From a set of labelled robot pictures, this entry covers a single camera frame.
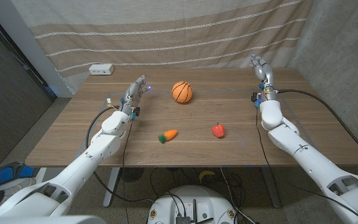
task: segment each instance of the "beige curtain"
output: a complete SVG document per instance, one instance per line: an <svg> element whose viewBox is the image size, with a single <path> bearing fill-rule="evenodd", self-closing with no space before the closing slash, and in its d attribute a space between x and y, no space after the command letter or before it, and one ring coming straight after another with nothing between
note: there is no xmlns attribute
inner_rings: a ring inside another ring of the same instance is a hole
<svg viewBox="0 0 358 224"><path fill-rule="evenodd" d="M12 0L76 91L93 63L115 69L286 67L312 0Z"/></svg>

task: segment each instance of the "toy carrot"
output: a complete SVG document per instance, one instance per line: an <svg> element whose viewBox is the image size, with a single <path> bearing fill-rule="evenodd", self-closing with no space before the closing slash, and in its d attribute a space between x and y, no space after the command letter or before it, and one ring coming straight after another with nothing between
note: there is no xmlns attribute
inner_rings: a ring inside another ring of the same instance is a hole
<svg viewBox="0 0 358 224"><path fill-rule="evenodd" d="M158 140L160 140L161 143L164 143L166 141L173 139L173 137L175 137L177 134L178 134L178 131L174 130L174 129L165 131L162 135L160 135L158 137Z"/></svg>

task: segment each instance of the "power strip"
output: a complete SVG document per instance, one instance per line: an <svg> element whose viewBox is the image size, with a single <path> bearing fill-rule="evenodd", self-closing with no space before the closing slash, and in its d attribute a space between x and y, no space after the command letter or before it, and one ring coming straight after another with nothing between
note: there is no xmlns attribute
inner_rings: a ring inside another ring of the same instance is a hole
<svg viewBox="0 0 358 224"><path fill-rule="evenodd" d="M114 71L112 64L94 64L89 68L91 75L111 75Z"/></svg>

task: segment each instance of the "orange ball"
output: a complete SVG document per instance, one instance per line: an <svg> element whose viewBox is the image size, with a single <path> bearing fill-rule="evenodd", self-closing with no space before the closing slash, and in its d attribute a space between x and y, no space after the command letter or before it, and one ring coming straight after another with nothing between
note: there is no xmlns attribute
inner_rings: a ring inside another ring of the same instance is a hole
<svg viewBox="0 0 358 224"><path fill-rule="evenodd" d="M193 89L188 82L180 81L174 84L172 96L179 103L186 103L193 96Z"/></svg>

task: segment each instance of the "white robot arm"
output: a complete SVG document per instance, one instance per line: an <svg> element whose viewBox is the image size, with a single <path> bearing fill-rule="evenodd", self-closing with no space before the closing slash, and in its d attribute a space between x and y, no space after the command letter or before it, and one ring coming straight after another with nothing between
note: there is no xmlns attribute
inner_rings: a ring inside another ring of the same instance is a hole
<svg viewBox="0 0 358 224"><path fill-rule="evenodd" d="M299 136L299 130L282 115L280 102L273 88L273 72L262 58L250 57L255 74L262 81L262 93L254 93L252 101L260 107L262 126L272 142L293 156L303 170L316 182L322 193L344 206L328 200L344 223L358 222L358 175L340 169Z"/></svg>
<svg viewBox="0 0 358 224"><path fill-rule="evenodd" d="M124 100L91 140L91 145L55 178L20 190L0 206L0 217L56 217L67 214L78 191L103 160L112 156L125 135L124 126L134 118L140 103L145 76L138 78L126 91Z"/></svg>

